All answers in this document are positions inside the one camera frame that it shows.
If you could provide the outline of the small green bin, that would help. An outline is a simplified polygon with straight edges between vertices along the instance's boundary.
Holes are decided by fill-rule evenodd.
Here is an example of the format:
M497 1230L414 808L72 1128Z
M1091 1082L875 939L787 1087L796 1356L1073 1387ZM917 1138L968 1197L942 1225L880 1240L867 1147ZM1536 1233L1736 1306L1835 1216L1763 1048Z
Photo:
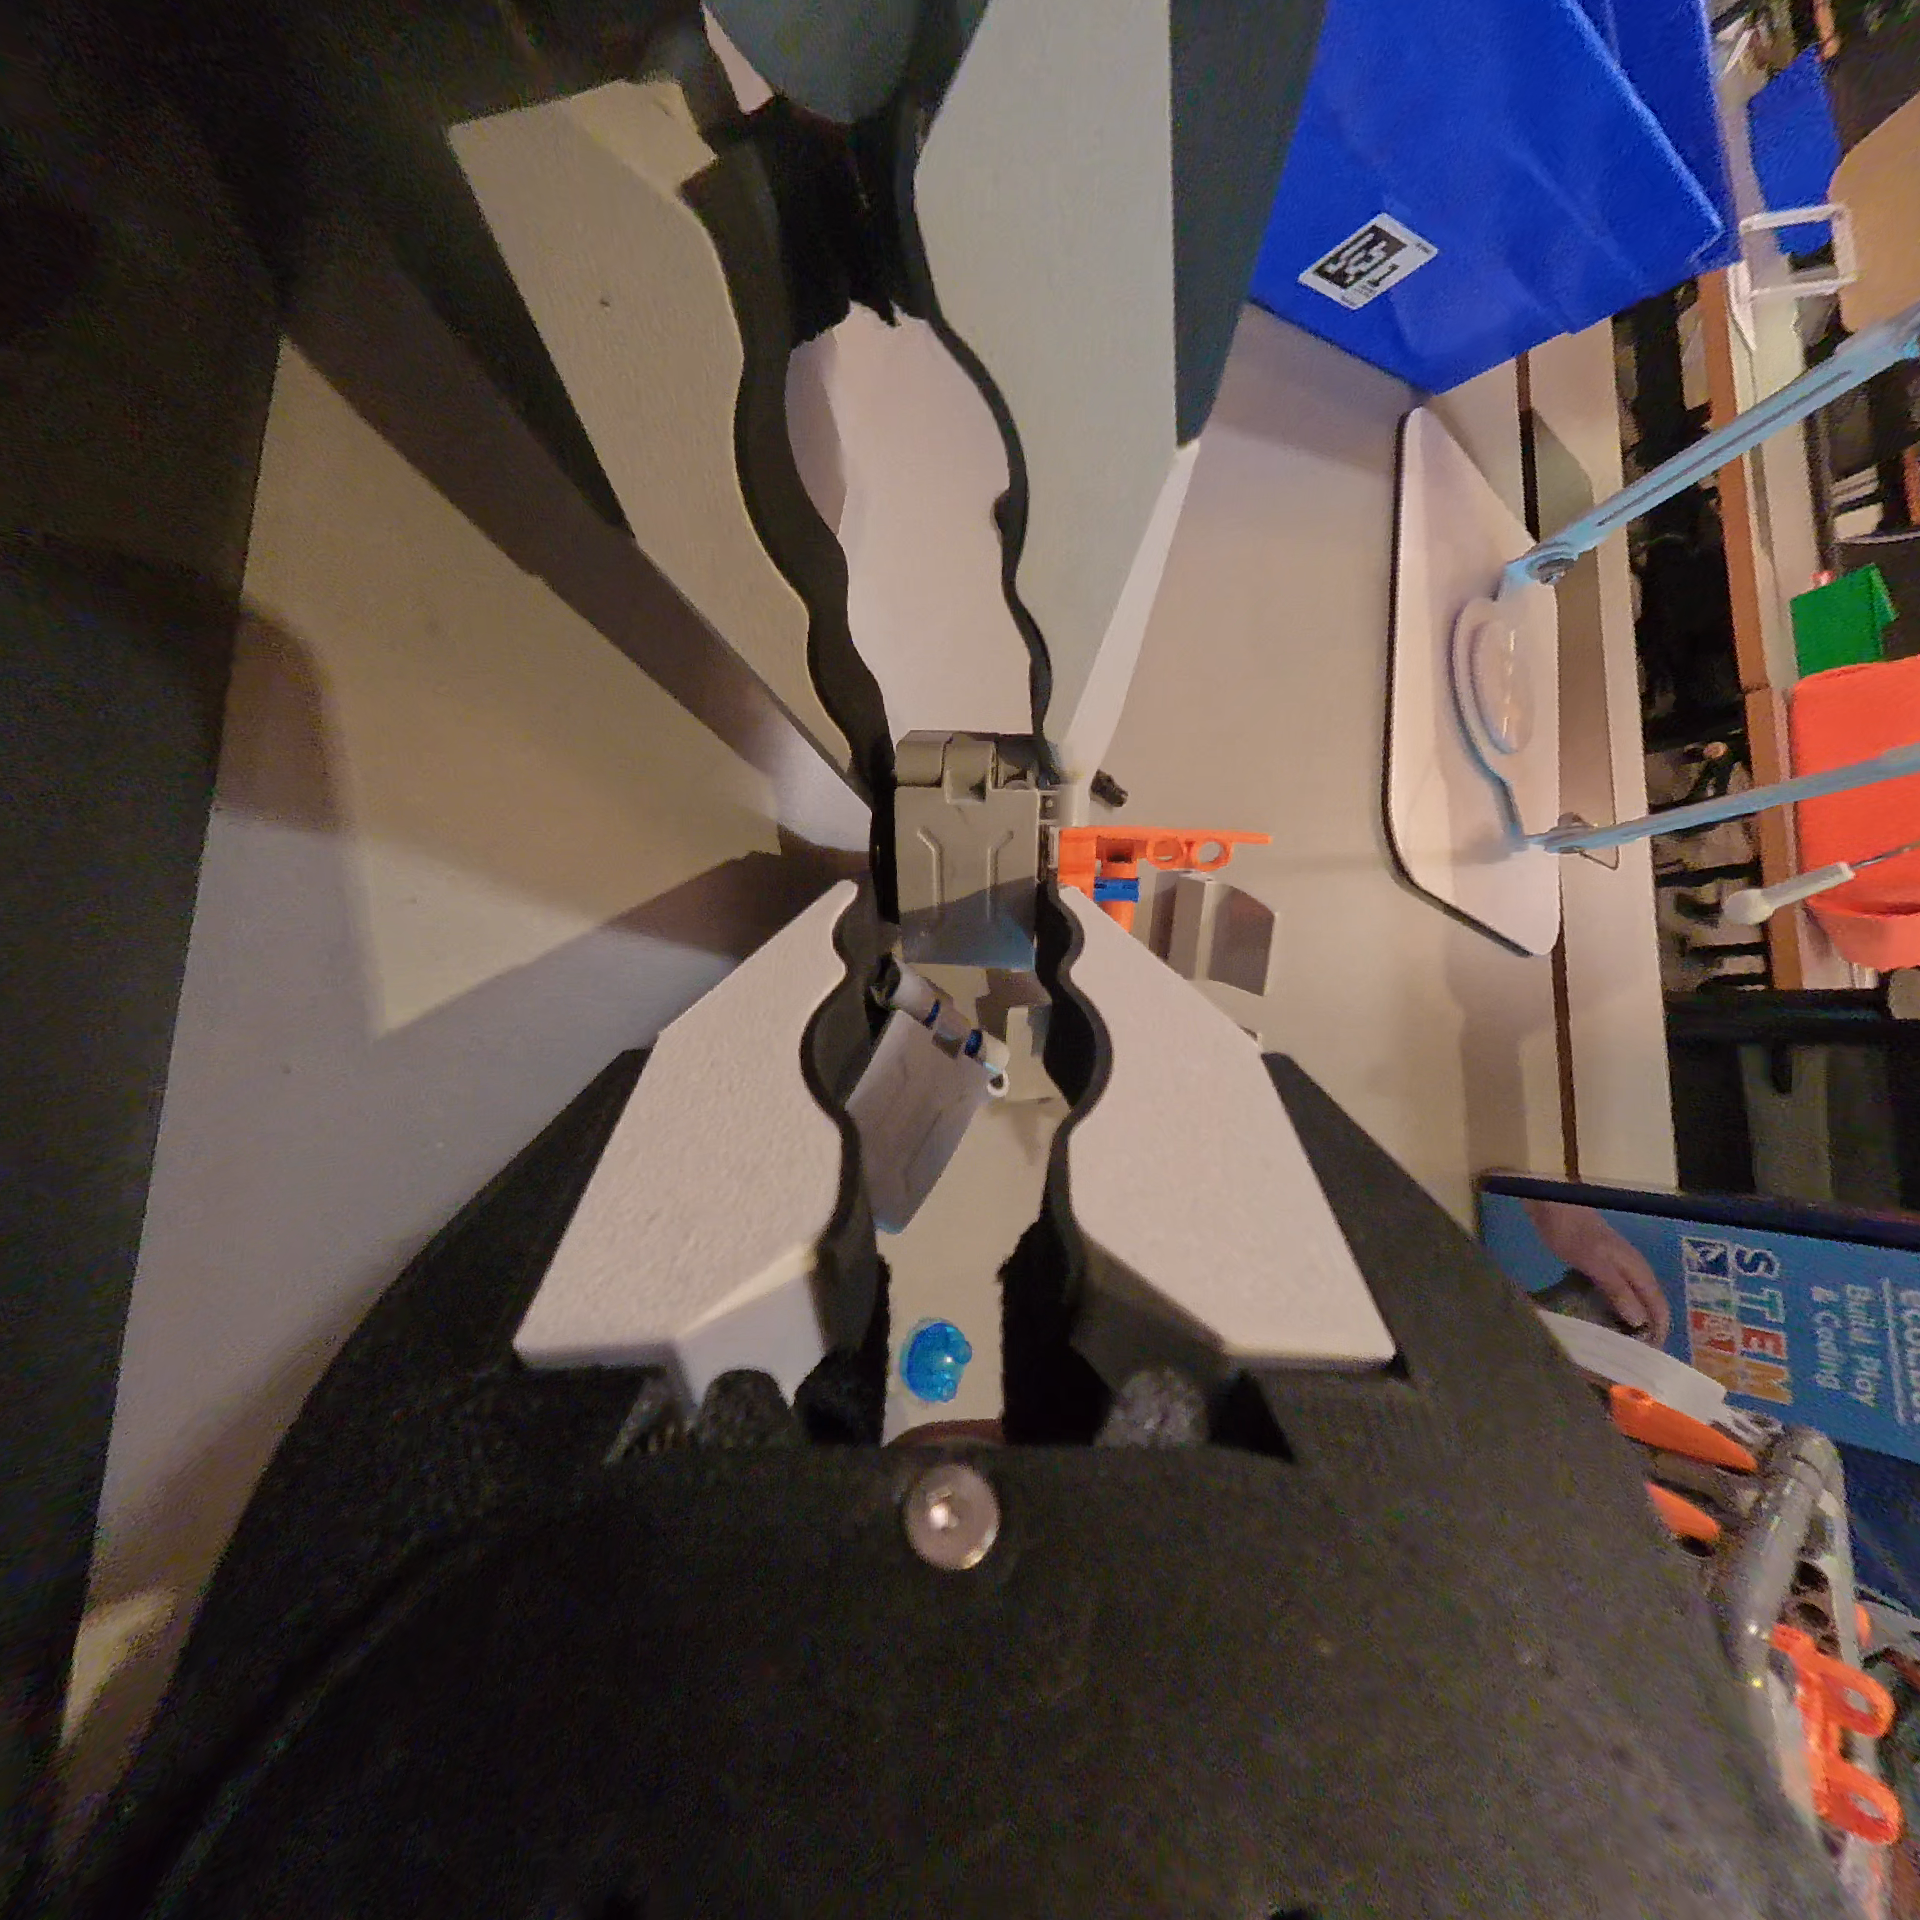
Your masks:
M1788 599L1788 650L1798 675L1829 675L1852 663L1878 663L1888 650L1888 626L1897 622L1883 567L1852 567Z

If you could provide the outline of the white document stand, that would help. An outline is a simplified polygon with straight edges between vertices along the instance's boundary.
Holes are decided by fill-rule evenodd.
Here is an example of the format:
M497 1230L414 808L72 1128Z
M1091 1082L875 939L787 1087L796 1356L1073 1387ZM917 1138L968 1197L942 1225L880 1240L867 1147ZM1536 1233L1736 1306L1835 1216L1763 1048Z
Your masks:
M1829 359L1536 545L1431 406L1404 416L1379 808L1405 888L1498 950L1549 957L1559 944L1559 859L1663 828L1653 813L1621 826L1565 813L1559 585L1709 469L1912 357L1912 332L1920 308L1860 327Z

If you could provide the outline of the blue bin with tag label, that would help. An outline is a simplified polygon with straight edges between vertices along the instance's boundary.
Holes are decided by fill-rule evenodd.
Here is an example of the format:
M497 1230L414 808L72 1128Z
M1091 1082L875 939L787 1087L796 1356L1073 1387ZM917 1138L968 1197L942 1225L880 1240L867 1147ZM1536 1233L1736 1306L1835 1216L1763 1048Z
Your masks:
M1700 0L1338 0L1250 301L1443 395L1731 261Z

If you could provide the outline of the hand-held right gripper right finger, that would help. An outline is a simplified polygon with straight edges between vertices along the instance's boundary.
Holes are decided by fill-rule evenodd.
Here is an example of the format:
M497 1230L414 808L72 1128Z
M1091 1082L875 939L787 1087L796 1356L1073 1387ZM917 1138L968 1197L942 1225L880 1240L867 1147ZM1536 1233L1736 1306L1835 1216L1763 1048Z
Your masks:
M1038 886L1035 966L1069 1119L1002 1267L1002 1441L1083 1447L1147 1372L1204 1408L1245 1377L1385 1372L1262 1048L1081 888Z

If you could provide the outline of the blue plastic storage bin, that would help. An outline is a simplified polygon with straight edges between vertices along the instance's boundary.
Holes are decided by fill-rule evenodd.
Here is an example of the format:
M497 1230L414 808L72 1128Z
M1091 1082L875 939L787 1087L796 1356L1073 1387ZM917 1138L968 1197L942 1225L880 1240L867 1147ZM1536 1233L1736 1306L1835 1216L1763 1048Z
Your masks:
M1798 52L1748 102L1748 156L1763 211L1829 207L1829 181L1837 168L1837 124L1819 47Z

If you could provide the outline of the dark blue toy box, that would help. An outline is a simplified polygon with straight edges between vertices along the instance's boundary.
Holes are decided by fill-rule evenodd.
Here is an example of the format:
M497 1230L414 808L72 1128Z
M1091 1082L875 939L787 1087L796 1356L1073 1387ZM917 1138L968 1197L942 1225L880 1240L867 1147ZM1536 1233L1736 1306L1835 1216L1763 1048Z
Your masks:
M1912 1216L1496 1171L1480 1182L1480 1233L1536 1306L1567 1277L1586 1289L1600 1273L1652 1277L1674 1358L1748 1414L1829 1435L1855 1498L1888 1498L1912 1520Z

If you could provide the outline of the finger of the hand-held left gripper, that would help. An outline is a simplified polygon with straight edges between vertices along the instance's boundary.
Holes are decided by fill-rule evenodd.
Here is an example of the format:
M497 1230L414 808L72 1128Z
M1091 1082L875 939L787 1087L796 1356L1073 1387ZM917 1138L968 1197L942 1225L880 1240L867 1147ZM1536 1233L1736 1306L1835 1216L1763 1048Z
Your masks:
M446 141L643 554L875 806L889 722L787 435L794 314L753 153L712 144L672 79Z
M1169 7L1000 0L920 141L933 308L1009 442L1035 736L1091 780L1187 500L1169 294Z

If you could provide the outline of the grey orange tracked brick robot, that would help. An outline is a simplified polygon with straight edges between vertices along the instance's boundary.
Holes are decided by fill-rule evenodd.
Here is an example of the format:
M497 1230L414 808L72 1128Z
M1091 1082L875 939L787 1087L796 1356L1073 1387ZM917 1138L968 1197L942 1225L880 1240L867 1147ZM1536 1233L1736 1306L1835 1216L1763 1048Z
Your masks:
M1788 1808L1860 1912L1912 1912L1912 1642L1855 1578L1837 1447L1736 1408L1736 1358L1652 1346L1575 1267L1536 1306L1638 1453Z

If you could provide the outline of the grey orange brick wheel assembly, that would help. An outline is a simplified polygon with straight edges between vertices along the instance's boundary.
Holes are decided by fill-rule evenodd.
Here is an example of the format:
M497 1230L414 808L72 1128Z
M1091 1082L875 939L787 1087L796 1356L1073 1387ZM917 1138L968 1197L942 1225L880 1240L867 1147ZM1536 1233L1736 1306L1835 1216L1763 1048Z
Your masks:
M1091 894L1115 927L1132 927L1136 867L1218 873L1238 849L1266 849L1266 828L1053 828L1048 873ZM880 1048L849 1097L859 1128L875 1225L899 1233L968 1119L1009 1097L1009 1048L952 1008L920 969L885 958L875 974L885 1008Z

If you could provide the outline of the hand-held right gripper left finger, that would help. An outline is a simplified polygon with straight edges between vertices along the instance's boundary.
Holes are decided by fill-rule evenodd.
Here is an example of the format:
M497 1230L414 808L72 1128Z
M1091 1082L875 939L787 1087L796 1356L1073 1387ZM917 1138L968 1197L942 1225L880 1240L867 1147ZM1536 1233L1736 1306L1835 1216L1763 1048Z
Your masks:
M726 1372L796 1398L864 1346L880 1246L840 1082L875 944L875 888L840 879L659 1031L515 1322L524 1362L659 1362L695 1414Z

